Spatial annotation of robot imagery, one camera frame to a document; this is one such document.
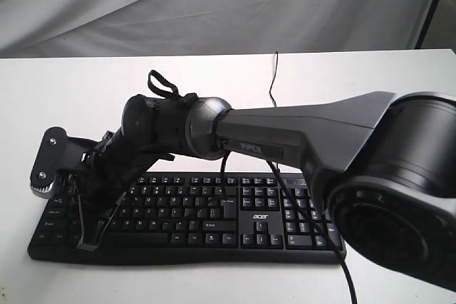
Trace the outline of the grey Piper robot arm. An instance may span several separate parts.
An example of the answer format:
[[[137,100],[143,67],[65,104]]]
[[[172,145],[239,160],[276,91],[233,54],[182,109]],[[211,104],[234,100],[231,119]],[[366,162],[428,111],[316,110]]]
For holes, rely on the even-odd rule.
[[[159,159],[228,152],[301,170],[316,208],[360,255],[455,289],[455,98],[378,91],[320,105],[235,110],[159,91],[83,155],[78,195],[112,206]]]

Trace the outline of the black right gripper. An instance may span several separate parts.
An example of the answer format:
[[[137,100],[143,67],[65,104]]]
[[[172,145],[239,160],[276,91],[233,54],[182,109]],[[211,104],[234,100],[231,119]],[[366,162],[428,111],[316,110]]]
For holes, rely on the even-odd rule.
[[[78,209],[80,238],[78,249],[96,250],[122,204],[129,187],[158,160],[172,161],[175,157],[148,146],[136,147],[124,137],[122,130],[107,131],[97,145],[88,150],[82,163],[88,170],[81,182],[72,174],[68,177],[69,193]]]

